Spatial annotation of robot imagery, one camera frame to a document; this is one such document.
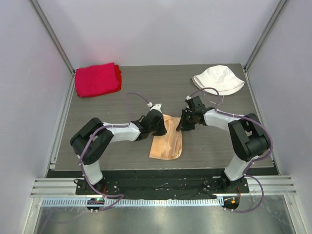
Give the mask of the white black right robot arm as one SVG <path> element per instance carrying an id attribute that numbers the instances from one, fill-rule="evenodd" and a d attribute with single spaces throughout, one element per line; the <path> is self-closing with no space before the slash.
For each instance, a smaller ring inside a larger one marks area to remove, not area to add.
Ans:
<path id="1" fill-rule="evenodd" d="M 187 96 L 187 108 L 182 110 L 177 131 L 190 131 L 195 125 L 212 126 L 230 134 L 234 156 L 221 172 L 220 188 L 230 193 L 237 188 L 251 164 L 271 148 L 267 131 L 260 124 L 257 115 L 236 115 L 217 108 L 205 107 L 199 96 Z"/>

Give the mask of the beige satin napkin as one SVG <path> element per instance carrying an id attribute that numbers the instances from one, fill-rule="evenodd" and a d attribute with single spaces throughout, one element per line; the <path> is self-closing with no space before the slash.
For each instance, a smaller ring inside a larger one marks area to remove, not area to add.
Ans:
<path id="1" fill-rule="evenodd" d="M 176 131 L 180 118 L 169 115 L 163 116 L 167 134 L 153 137 L 149 158 L 161 160 L 178 159 L 183 149 L 182 132 Z"/>

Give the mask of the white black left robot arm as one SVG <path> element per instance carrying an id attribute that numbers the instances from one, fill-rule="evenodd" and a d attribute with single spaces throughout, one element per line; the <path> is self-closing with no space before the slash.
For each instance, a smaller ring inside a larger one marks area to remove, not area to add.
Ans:
<path id="1" fill-rule="evenodd" d="M 110 124 L 94 117 L 87 122 L 70 140 L 87 178 L 87 189 L 92 194 L 103 191 L 103 174 L 99 159 L 109 144 L 119 141 L 141 141 L 149 135 L 163 136 L 167 133 L 164 116 L 160 109 L 152 107 L 139 120 L 124 124 Z"/>

